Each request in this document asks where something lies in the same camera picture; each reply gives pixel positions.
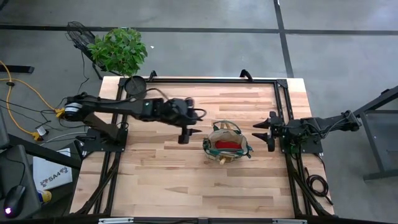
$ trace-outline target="concrete floor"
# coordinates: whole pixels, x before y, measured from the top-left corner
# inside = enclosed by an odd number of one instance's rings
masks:
[[[398,2],[388,0],[280,0],[286,29],[397,30]],[[87,26],[277,28],[272,0],[14,0],[0,12],[0,23]],[[14,74],[57,105],[74,95],[84,80],[80,52],[58,31],[2,30],[0,59],[31,65],[32,75]],[[248,69],[254,77],[286,77],[278,34],[143,33],[149,58],[140,74],[235,77]],[[398,36],[287,35],[294,76],[304,78],[314,116],[355,110],[381,91],[397,85]],[[90,80],[83,90],[95,95],[101,82],[86,59]],[[0,86],[5,99],[7,86]],[[17,85],[11,102],[45,109],[25,86]],[[25,114],[42,119],[39,114]],[[26,140],[6,117],[11,134]],[[15,115],[26,128],[37,123]],[[67,132],[52,131],[50,138]],[[67,142],[47,147],[58,148]],[[398,178],[364,182],[377,171],[367,137],[331,133],[324,140],[326,173],[335,212],[340,217],[398,222]]]

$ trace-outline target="red cloth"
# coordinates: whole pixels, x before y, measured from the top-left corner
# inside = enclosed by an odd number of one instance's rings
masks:
[[[217,141],[216,148],[217,149],[242,149],[242,146],[235,142]]]

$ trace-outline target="green plant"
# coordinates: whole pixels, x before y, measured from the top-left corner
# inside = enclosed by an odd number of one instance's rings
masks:
[[[141,34],[134,29],[113,29],[102,39],[95,37],[95,44],[88,45],[96,62],[102,63],[107,71],[116,71],[132,77],[148,56]]]

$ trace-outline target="bag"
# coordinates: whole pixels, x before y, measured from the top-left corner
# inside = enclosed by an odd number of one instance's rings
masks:
[[[203,150],[207,157],[219,161],[220,164],[232,162],[242,156],[248,156],[253,151],[249,146],[247,139],[242,135],[240,128],[230,121],[217,121],[213,123],[213,132],[203,140]]]

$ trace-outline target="wooden tabletop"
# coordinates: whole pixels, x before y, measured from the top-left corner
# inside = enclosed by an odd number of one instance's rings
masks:
[[[295,118],[311,116],[303,80],[291,78],[287,81]],[[99,96],[115,99],[118,83],[119,77],[104,77]],[[162,90],[169,98],[192,97],[196,108],[207,110],[203,121],[194,126],[202,133],[194,134],[189,144],[179,145],[180,129],[162,123],[144,123],[130,117],[129,137],[119,166],[112,216],[294,216],[284,155],[280,153],[278,144],[275,152],[268,152],[266,143],[251,135],[264,132],[252,125],[264,121],[271,110],[276,111],[272,85],[148,84],[148,88],[153,87]],[[156,91],[150,91],[147,98],[159,96]],[[111,114],[98,113],[98,116],[111,122]],[[205,156],[202,140],[212,132],[212,122],[221,119],[234,121],[242,129],[254,149],[251,159],[242,157],[220,165]],[[97,188],[103,157],[103,152],[95,152],[83,161],[71,212],[81,208]],[[303,161],[311,174],[326,178],[318,158],[305,154]],[[107,195],[104,194],[102,209]],[[300,208],[304,211],[299,190],[298,195]],[[328,212],[333,213],[333,207],[324,198],[317,199]]]

